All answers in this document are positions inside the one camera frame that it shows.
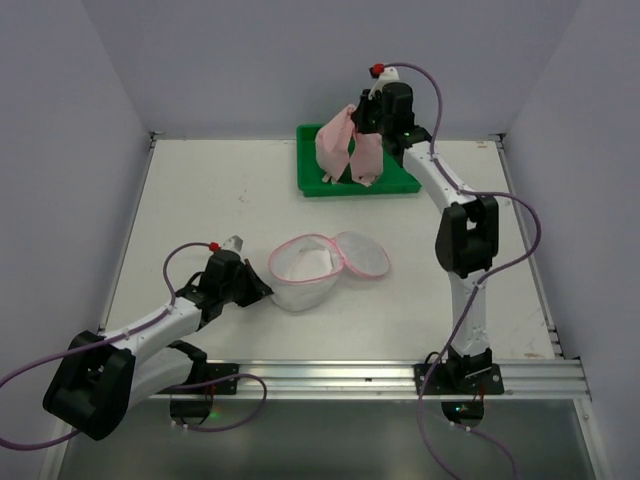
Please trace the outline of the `aluminium front mounting rail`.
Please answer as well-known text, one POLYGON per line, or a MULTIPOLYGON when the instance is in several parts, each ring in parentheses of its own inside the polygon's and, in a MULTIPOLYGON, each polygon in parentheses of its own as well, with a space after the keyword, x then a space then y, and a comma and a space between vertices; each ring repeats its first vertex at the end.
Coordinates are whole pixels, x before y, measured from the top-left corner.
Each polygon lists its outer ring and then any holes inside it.
MULTIPOLYGON (((426 369, 409 361, 251 361, 236 365, 239 374, 257 376, 269 398, 286 400, 411 400, 420 391, 426 369)), ((425 388, 441 400, 484 396, 514 400, 588 399, 589 388, 578 360, 500 362, 486 380, 454 390, 425 388)))

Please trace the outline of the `aluminium table edge frame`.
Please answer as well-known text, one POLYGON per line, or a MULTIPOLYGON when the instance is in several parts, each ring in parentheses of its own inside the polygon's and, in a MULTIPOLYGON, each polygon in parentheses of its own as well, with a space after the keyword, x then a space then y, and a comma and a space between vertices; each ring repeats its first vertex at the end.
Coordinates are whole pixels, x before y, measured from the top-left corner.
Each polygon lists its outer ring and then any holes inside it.
MULTIPOLYGON (((485 287, 498 273, 499 194, 477 191, 445 163, 435 137, 421 127, 396 133, 360 127, 321 127, 299 136, 300 152, 312 152, 326 181, 345 171, 391 156, 435 202, 441 221, 435 254, 448 274, 454 322, 444 346, 409 366, 406 393, 418 403, 439 399, 453 427, 468 430, 489 398, 506 394, 504 377, 493 359, 486 333, 485 287)), ((264 282, 241 255, 233 237, 208 245, 206 267, 156 312, 107 334, 82 332, 61 353, 48 387, 44 409, 76 433, 101 440, 139 402, 159 393, 195 391, 233 395, 245 374, 235 363, 211 363, 187 336, 218 318, 225 306, 251 306, 265 298, 284 299, 292 286, 297 310, 315 304, 325 283, 343 270, 366 278, 384 276, 387 254, 375 242, 349 232, 333 238, 303 235, 270 256, 272 282, 264 282)))

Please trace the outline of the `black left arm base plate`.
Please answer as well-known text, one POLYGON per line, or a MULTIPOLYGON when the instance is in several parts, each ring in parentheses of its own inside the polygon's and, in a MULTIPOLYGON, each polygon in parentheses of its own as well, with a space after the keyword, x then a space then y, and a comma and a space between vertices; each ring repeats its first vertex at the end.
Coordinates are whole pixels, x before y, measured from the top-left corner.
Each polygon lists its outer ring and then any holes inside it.
POLYGON ((238 363, 207 363, 178 386, 161 390, 161 394, 211 394, 233 396, 237 393, 238 363))

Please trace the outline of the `green plastic tray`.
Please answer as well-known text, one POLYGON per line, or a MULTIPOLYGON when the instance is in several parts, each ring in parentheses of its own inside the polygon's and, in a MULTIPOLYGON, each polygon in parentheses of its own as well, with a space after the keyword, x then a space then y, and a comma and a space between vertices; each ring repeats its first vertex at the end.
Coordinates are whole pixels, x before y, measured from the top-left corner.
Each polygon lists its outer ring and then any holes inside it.
POLYGON ((419 182, 401 169, 392 156, 384 153, 382 175, 371 185, 355 183, 350 167, 339 182, 324 182, 325 172, 316 160, 315 139, 321 124, 302 124, 296 129, 297 186, 304 197, 349 197, 368 195, 404 195, 420 191, 419 182))

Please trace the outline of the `white mesh laundry bag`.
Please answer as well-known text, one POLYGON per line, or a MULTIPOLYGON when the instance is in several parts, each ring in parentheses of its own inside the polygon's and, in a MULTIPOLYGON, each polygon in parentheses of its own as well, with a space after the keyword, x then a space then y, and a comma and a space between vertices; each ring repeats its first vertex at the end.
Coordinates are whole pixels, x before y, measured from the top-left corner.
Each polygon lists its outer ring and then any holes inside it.
POLYGON ((271 253, 267 266, 272 301, 285 311, 299 313, 326 301, 343 272, 379 279, 389 272, 391 262, 372 238, 344 231, 334 237, 295 237, 271 253))

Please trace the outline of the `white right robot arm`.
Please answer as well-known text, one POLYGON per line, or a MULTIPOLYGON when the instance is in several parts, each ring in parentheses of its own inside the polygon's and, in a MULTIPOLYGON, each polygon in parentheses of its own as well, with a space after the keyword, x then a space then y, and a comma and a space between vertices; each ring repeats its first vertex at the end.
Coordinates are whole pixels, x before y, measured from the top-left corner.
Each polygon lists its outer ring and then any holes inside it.
POLYGON ((363 90, 353 121, 358 132, 381 136, 384 151, 420 183, 441 214, 435 255, 451 286, 452 334, 442 352, 415 365, 417 392, 503 393, 487 335, 482 286, 498 253, 497 201, 468 189, 436 153, 433 136, 415 122, 408 84, 392 81, 363 90))

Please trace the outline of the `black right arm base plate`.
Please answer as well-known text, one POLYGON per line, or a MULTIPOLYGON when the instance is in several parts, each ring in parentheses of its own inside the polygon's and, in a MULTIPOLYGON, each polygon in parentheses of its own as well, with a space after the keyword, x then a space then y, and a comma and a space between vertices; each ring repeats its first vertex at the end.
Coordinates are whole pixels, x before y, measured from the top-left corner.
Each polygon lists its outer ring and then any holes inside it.
POLYGON ((437 362, 431 352, 423 363, 413 365, 413 379, 419 393, 429 369, 434 366, 424 387, 425 395, 502 395, 505 387, 500 366, 493 362, 493 352, 486 348, 475 356, 460 356, 452 347, 444 361, 437 362))

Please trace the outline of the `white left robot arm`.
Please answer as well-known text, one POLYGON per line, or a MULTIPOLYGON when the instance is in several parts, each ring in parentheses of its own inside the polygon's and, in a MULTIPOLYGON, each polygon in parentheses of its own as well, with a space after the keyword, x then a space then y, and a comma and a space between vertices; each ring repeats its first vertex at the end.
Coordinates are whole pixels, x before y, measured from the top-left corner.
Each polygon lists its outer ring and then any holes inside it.
POLYGON ((211 366, 206 353, 184 339, 217 319, 224 306, 248 307, 272 293, 249 261, 232 250, 215 251, 168 305, 120 330, 76 335, 46 390, 44 410, 102 440, 132 407, 157 393, 235 394, 238 365, 211 366))

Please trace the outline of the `pink bra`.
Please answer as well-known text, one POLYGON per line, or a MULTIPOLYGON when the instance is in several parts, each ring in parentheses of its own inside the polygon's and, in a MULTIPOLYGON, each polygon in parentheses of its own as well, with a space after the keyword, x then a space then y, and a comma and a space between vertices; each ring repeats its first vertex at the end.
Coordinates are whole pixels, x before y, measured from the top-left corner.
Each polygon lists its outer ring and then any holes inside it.
POLYGON ((381 136, 356 132, 351 120, 355 109, 355 105, 348 104, 316 135, 316 160, 325 172, 324 182, 338 183, 347 167, 352 181, 364 186, 371 186, 382 175, 381 136))

